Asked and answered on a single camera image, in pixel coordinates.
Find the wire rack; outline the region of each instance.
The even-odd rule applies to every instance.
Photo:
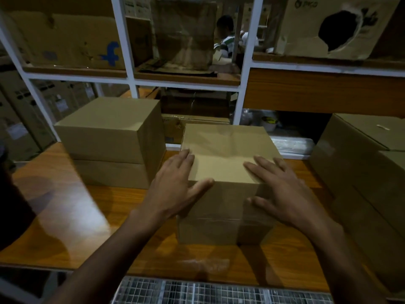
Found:
[[[111,304],[333,304],[328,293],[125,277]]]

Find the blue logo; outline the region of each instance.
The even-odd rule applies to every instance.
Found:
[[[108,64],[114,67],[115,61],[118,61],[118,56],[114,53],[115,48],[119,48],[118,42],[110,42],[107,45],[107,55],[100,54],[102,60],[108,61]]]

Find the hand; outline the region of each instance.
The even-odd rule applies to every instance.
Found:
[[[141,217],[162,224],[165,220],[179,213],[182,209],[196,202],[214,184],[214,179],[207,178],[188,187],[188,176],[194,162],[194,155],[183,150],[168,159],[146,194],[143,203],[136,210]]]
[[[250,162],[243,165],[272,188],[274,199],[254,196],[249,199],[252,204],[304,234],[322,229],[328,224],[329,217],[317,204],[312,190],[297,178],[285,161],[274,158],[274,164],[259,156],[254,159],[257,165]]]

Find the forearm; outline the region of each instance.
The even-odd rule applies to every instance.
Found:
[[[335,303],[387,303],[350,251],[341,225],[327,218],[306,233],[314,246]]]
[[[159,224],[133,211],[124,224],[58,288],[47,304],[109,303],[136,256]]]

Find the person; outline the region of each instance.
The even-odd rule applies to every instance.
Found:
[[[281,159],[245,162],[251,173],[273,190],[274,198],[253,196],[251,204],[300,230],[311,241],[335,303],[386,303],[361,264],[353,258],[342,226],[333,221],[316,197]],[[214,184],[203,179],[188,187],[194,155],[181,151],[156,174],[143,203],[46,301],[47,304],[109,303],[122,278],[147,241],[162,224],[195,203]]]
[[[217,35],[222,40],[220,44],[220,51],[222,57],[230,58],[233,54],[235,33],[233,31],[233,19],[229,15],[221,16],[217,21]],[[248,32],[240,31],[239,44],[246,46]],[[255,46],[259,45],[259,40],[256,37]]]

